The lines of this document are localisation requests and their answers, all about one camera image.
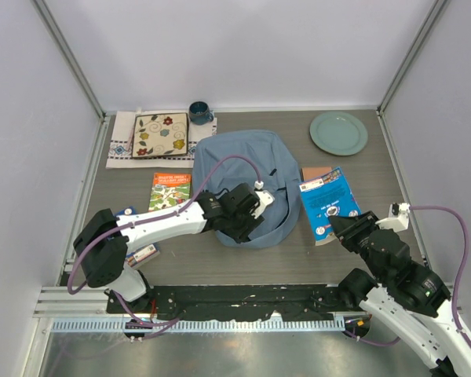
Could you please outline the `blue paperback book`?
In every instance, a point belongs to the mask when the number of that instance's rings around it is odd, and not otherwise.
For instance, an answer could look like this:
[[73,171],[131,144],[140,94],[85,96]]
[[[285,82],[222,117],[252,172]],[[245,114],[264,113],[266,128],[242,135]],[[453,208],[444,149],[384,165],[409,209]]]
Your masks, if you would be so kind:
[[331,242],[335,235],[330,216],[355,217],[362,213],[340,167],[298,186],[316,246]]

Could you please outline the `blue fabric backpack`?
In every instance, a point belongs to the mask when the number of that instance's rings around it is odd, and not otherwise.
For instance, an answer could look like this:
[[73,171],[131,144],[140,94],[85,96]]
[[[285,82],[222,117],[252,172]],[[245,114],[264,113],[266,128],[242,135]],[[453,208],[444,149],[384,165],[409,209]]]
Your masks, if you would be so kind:
[[[241,183],[254,187],[258,169],[264,190],[275,198],[274,203],[263,213],[264,221],[251,234],[250,242],[236,243],[230,236],[217,231],[216,237],[227,247],[262,249],[281,243],[294,229],[301,211],[298,184],[301,180],[299,166],[281,138],[268,130],[240,130],[216,134],[217,151],[234,159],[223,162],[210,180],[203,185],[208,173],[213,171],[217,161],[209,170],[199,164],[192,170],[192,188],[199,186],[213,194],[224,189],[232,190]],[[249,162],[239,159],[248,158]]]

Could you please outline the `orange treehouse book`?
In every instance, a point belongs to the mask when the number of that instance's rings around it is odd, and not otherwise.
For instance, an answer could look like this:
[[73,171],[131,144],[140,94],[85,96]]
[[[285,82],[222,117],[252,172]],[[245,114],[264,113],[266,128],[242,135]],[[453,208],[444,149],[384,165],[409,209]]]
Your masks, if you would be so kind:
[[148,211],[174,207],[191,196],[190,174],[154,173]]

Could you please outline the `blue cartoon book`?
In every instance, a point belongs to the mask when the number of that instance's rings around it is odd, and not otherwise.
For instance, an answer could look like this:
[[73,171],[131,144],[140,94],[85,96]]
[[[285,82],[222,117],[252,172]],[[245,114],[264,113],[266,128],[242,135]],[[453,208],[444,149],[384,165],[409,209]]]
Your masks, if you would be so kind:
[[[135,215],[137,214],[136,209],[133,206],[126,207],[122,210],[115,212],[115,216],[124,216],[124,215]],[[135,251],[128,251],[126,255],[127,264],[134,268],[138,265],[145,263],[160,254],[159,249],[156,245],[149,244],[148,246],[141,247]]]

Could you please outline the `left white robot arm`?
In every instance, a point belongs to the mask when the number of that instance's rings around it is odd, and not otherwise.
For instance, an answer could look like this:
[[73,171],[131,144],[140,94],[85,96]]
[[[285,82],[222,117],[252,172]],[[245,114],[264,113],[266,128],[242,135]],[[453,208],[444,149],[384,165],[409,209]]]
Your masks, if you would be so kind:
[[146,279],[129,266],[129,253],[211,230],[245,243],[273,202],[273,195],[258,181],[254,186],[239,184],[221,196],[198,192],[184,203],[154,212],[115,216],[109,209],[100,210],[75,239],[77,258],[72,270],[82,270],[86,286],[107,287],[131,311],[143,313],[150,307],[152,295]]

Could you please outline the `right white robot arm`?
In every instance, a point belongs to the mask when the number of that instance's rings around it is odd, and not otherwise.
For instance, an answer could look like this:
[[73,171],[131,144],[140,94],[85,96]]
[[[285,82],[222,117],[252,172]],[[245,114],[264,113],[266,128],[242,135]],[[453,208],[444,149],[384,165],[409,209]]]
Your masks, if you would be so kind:
[[372,212],[330,216],[341,245],[368,268],[354,269],[341,281],[339,301],[380,320],[432,375],[471,376],[471,331],[458,312],[459,283],[447,288],[435,272],[411,259],[410,248],[398,236],[414,209],[394,203],[383,219]]

